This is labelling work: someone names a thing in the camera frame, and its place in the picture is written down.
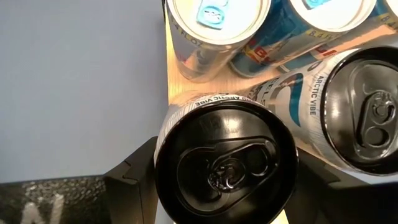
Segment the pull tab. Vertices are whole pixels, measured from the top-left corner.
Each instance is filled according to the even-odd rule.
[[[212,29],[223,28],[229,0],[202,0],[197,14],[197,22]]]
[[[278,166],[274,143],[245,145],[218,157],[210,167],[208,183],[223,193],[253,186],[270,177]]]
[[[357,153],[370,160],[382,159],[387,153],[397,128],[397,103],[386,91],[377,91],[365,101],[358,124]]]
[[[303,0],[303,3],[305,7],[308,10],[315,9],[316,7],[319,7],[323,5],[324,3],[331,1],[331,0]]]

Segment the wooden surface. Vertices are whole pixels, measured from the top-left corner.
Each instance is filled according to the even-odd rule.
[[[367,42],[378,36],[385,34],[393,34],[391,30],[386,27],[373,30],[372,32],[358,37],[345,45],[334,48],[341,52],[342,50],[349,49],[362,42]],[[227,66],[225,66],[218,76],[208,83],[193,83],[181,75],[177,68],[176,58],[173,49],[172,38],[170,35],[169,22],[166,20],[166,48],[167,48],[167,84],[169,86],[169,101],[176,95],[184,93],[185,91],[195,90],[199,92],[228,92],[233,93],[236,90],[241,90],[257,83],[266,81],[279,75],[275,70],[266,71],[262,75],[252,78],[240,78],[233,73]],[[272,222],[272,224],[289,224],[284,211]]]

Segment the black can top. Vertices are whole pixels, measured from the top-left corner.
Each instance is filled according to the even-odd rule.
[[[398,172],[398,49],[376,47],[349,56],[325,88],[325,134],[353,167]]]
[[[176,223],[269,223],[296,180],[297,151],[282,121],[257,103],[226,100],[184,116],[156,165]]]

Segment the can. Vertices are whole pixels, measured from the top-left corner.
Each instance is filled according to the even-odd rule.
[[[270,6],[271,0],[167,0],[181,74],[194,82],[214,78],[258,30]]]
[[[240,92],[278,115],[297,146],[336,168],[398,172],[398,49],[353,49]]]
[[[341,46],[357,37],[366,35],[372,30],[378,29],[382,26],[388,27],[390,30],[397,32],[398,30],[398,2],[396,0],[377,0],[376,6],[374,7],[370,16],[358,27],[349,31],[347,34],[339,37],[329,43],[323,44],[283,65],[277,67],[281,73],[287,73],[292,70],[301,68],[310,63],[322,60],[326,57],[339,53],[334,48]],[[371,41],[377,44],[377,38]],[[352,48],[361,47],[365,43],[352,46]]]
[[[182,99],[170,106],[154,154],[166,212],[175,223],[273,221],[297,175],[297,150],[287,127],[243,96]]]
[[[229,63],[243,77],[254,77],[347,33],[362,23],[376,0],[281,0],[259,31]]]

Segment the gray wall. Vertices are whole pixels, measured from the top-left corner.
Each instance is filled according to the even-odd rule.
[[[158,135],[165,61],[160,0],[0,0],[0,182],[119,164]]]

